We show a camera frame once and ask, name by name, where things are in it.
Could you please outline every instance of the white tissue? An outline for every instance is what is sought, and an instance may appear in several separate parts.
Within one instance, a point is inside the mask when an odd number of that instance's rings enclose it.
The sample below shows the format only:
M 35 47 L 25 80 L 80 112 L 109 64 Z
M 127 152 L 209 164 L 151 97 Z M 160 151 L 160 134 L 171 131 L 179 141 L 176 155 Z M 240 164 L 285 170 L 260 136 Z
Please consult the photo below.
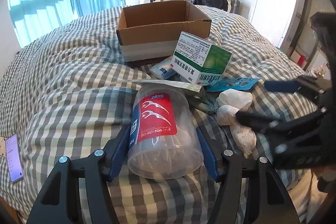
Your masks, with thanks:
M 239 110 L 247 110 L 252 104 L 252 99 L 251 93 L 233 89 L 223 91 L 217 98 L 221 106 L 217 111 L 217 123 L 220 126 L 230 126 L 235 143 L 247 155 L 255 148 L 257 138 L 249 127 L 237 122 L 236 113 Z
M 220 106 L 230 105 L 239 110 L 247 110 L 252 104 L 253 95 L 240 90 L 225 90 L 217 98 Z

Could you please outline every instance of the smartphone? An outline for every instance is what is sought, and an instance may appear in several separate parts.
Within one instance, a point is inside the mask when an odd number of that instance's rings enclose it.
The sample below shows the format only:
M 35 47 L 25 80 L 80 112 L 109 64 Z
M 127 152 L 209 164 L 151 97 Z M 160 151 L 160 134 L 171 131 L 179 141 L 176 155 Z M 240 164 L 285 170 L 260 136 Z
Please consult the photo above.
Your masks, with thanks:
M 17 135 L 6 139 L 6 158 L 11 182 L 16 182 L 23 178 L 22 166 L 19 154 Z

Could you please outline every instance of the gray checkered duvet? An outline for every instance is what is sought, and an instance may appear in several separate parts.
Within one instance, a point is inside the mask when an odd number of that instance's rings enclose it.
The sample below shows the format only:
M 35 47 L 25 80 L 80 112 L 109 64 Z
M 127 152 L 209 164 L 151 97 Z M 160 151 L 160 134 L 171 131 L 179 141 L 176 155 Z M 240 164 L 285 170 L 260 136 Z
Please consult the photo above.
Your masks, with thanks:
M 233 53 L 226 76 L 262 79 L 252 92 L 252 111 L 293 119 L 315 109 L 300 95 L 264 90 L 265 80 L 292 79 L 303 71 L 243 17 L 199 9 L 213 19 L 210 41 Z M 17 54 L 0 83 L 0 136 L 18 134 L 24 167 L 24 180 L 12 184 L 6 160 L 0 157 L 0 196 L 26 215 L 60 156 L 86 157 L 131 121 L 139 86 L 115 82 L 150 77 L 123 60 L 115 35 L 120 12 L 119 7 L 82 17 L 36 40 Z M 203 112 L 192 114 L 195 125 L 208 130 L 223 148 L 229 142 L 239 152 L 227 128 L 219 128 Z M 252 153 L 254 158 L 259 155 L 271 159 L 263 136 L 258 136 Z M 279 171 L 287 188 L 303 173 Z M 83 183 L 83 215 L 90 223 Z M 204 166 L 179 179 L 155 181 L 130 173 L 124 165 L 109 189 L 120 223 L 206 223 L 219 185 Z M 244 217 L 245 180 L 240 203 L 238 222 Z

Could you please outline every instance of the green and white medicine box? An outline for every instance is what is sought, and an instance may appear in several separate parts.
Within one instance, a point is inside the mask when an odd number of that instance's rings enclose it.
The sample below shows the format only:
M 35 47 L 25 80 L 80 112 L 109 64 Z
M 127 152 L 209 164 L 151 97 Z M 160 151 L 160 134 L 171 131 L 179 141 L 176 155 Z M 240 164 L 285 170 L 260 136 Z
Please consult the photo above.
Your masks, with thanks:
M 192 84 L 213 85 L 222 78 L 231 56 L 206 40 L 181 32 L 170 66 Z

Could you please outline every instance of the blue card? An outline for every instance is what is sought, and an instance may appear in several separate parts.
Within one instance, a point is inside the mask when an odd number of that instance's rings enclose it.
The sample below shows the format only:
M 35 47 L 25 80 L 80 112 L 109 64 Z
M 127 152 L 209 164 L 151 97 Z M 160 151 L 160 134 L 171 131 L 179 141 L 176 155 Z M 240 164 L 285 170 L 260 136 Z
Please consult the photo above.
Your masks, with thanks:
M 209 86 L 206 92 L 218 92 L 225 91 L 229 89 L 234 90 L 250 90 L 255 83 L 257 83 L 260 78 L 233 78 L 233 79 L 223 79 L 214 85 Z

